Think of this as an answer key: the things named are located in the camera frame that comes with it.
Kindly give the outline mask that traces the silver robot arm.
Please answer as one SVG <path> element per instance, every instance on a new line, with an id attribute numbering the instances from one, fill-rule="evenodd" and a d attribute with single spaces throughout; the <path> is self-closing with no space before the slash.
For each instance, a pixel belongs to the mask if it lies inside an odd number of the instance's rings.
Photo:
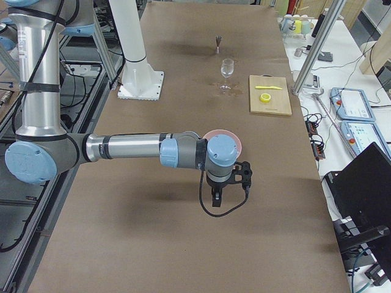
<path id="1" fill-rule="evenodd" d="M 179 134 L 72 134 L 60 123 L 59 35 L 90 36 L 95 32 L 92 1 L 9 1 L 16 24 L 20 65 L 22 124 L 5 152 L 12 175 L 40 184 L 77 165 L 99 159 L 158 157 L 172 168 L 202 172 L 211 186 L 212 205 L 222 190 L 236 182 L 244 165 L 232 136 L 208 139 L 194 132 Z"/>

